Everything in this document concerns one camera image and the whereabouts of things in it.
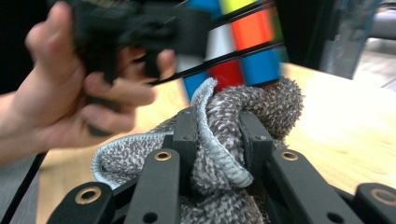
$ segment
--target metal rivet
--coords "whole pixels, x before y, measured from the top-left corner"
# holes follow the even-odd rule
[[[297,161],[298,156],[292,152],[282,152],[281,154],[282,158],[287,160],[287,161]]]
[[[165,152],[165,151],[155,154],[155,160],[157,160],[157,161],[167,161],[167,160],[171,159],[171,157],[172,157],[172,154],[170,154],[169,152]]]
[[[75,202],[78,204],[88,204],[95,202],[102,195],[102,191],[94,186],[87,187],[79,191],[76,195]]]
[[[370,192],[371,195],[381,203],[396,206],[396,195],[394,193],[384,189],[372,189]]]

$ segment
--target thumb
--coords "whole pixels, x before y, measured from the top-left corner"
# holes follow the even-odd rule
[[[73,18],[69,5],[56,3],[46,21],[36,25],[26,37],[39,76],[51,80],[67,78],[79,61],[73,44]]]

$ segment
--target hand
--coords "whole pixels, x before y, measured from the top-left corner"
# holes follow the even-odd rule
[[[0,164],[54,147],[85,147],[108,138],[90,135],[89,124],[110,133],[129,132],[136,108],[155,100],[155,91],[146,84],[144,64],[131,63],[144,53],[142,49],[120,51],[120,77],[111,85],[99,72],[85,75],[74,51],[72,26],[71,8],[60,2],[27,36],[35,67],[16,92],[0,98]],[[162,78],[173,75],[173,51],[163,51],[158,65]],[[85,94],[115,101],[120,111],[86,105]]]

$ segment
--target knitted fabric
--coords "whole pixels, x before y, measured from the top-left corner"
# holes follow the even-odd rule
[[[231,87],[213,94],[216,80],[209,78],[191,100],[198,129],[198,151],[192,173],[194,197],[181,197],[182,223],[269,223],[263,197],[251,197],[244,187],[253,176],[244,168],[239,113],[254,113],[275,140],[286,148],[285,136],[303,108],[300,88],[281,78],[265,87]],[[115,140],[96,152],[92,173],[112,188],[137,177],[144,159],[161,148],[163,138],[175,129],[176,117],[149,133]]]

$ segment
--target black metal frame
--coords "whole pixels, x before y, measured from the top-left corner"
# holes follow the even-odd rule
[[[254,114],[242,112],[240,120],[247,169],[255,177],[247,192],[265,196],[272,223],[396,223],[396,189],[362,184],[355,196],[335,189],[304,155],[276,149]],[[175,133],[163,148],[148,154],[139,177],[114,191],[98,182],[73,189],[49,223],[180,223],[179,195],[191,194],[195,153],[188,108],[177,115]]]

